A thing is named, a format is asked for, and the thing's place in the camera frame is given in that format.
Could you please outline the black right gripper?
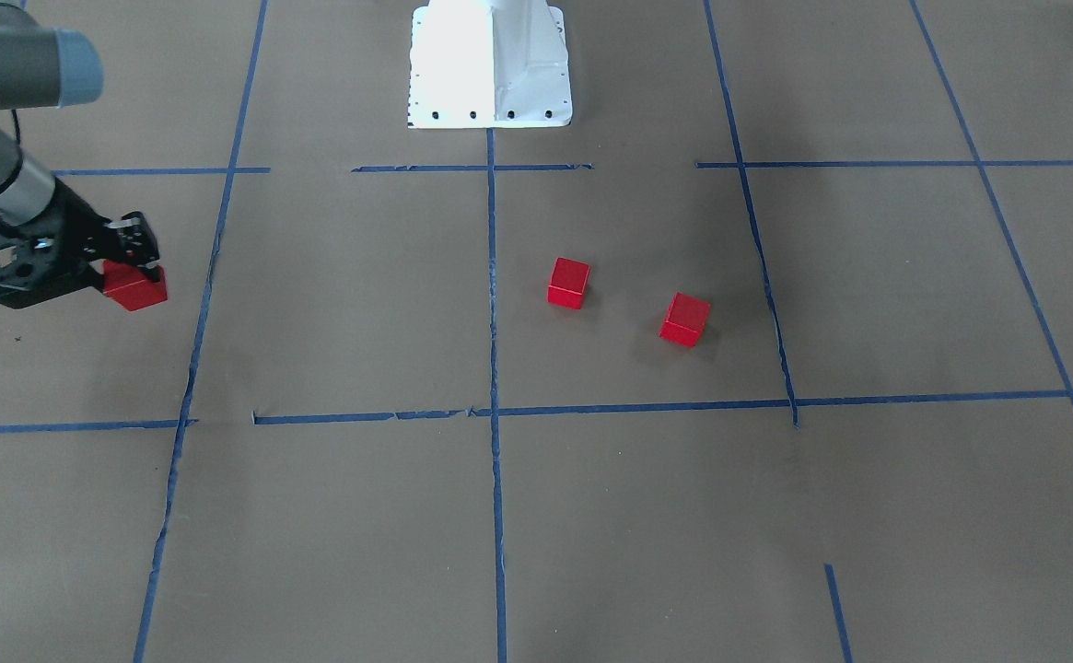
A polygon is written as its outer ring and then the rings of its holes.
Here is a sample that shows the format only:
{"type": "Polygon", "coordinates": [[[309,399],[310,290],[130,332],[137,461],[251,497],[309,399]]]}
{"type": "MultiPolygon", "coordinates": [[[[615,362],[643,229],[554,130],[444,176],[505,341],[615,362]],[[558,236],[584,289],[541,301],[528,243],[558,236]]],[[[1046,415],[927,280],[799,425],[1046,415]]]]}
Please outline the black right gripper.
{"type": "Polygon", "coordinates": [[[144,213],[116,221],[95,213],[60,180],[42,213],[14,226],[0,213],[0,305],[23,309],[74,291],[107,288],[119,264],[160,265],[155,231],[144,213]],[[112,262],[91,263],[111,259],[112,262]]]}

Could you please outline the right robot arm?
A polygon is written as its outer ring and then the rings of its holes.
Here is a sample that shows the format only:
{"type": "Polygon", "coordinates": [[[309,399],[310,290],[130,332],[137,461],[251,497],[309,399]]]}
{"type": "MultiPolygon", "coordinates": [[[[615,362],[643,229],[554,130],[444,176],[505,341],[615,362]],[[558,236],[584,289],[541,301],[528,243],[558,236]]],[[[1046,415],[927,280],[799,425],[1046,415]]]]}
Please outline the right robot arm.
{"type": "MultiPolygon", "coordinates": [[[[0,1],[0,110],[85,105],[103,88],[105,70],[89,38],[44,27],[0,1]]],[[[0,305],[23,309],[83,289],[128,311],[165,303],[152,227],[142,213],[97,213],[29,153],[18,131],[0,127],[0,305]]]]}

